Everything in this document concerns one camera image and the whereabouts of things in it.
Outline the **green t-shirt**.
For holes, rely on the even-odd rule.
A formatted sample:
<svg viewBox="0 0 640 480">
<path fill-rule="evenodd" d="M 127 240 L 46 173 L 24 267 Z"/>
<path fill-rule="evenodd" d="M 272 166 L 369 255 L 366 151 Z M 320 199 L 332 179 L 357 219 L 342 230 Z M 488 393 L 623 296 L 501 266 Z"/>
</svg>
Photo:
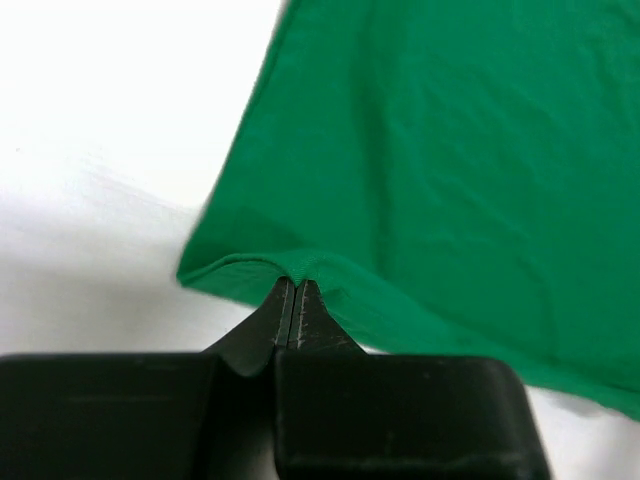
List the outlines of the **green t-shirt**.
<svg viewBox="0 0 640 480">
<path fill-rule="evenodd" d="M 639 5 L 293 1 L 182 255 L 639 415 Z"/>
</svg>

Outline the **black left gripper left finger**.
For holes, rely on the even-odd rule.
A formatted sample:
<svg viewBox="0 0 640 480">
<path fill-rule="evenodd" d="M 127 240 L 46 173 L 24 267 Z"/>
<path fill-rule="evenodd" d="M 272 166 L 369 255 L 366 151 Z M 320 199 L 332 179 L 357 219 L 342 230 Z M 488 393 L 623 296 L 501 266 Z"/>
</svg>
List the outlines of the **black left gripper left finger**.
<svg viewBox="0 0 640 480">
<path fill-rule="evenodd" d="M 274 479 L 271 362 L 291 324 L 281 278 L 194 352 L 1 359 L 5 479 Z"/>
</svg>

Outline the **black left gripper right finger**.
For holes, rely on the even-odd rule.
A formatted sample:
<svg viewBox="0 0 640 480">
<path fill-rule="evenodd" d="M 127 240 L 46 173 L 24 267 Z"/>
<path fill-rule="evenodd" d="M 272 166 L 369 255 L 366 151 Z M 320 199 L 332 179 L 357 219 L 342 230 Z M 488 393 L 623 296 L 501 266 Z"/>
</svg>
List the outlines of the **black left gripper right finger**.
<svg viewBox="0 0 640 480">
<path fill-rule="evenodd" d="M 283 479 L 546 479 L 523 384 L 505 363 L 365 352 L 319 287 L 278 282 L 274 457 Z"/>
</svg>

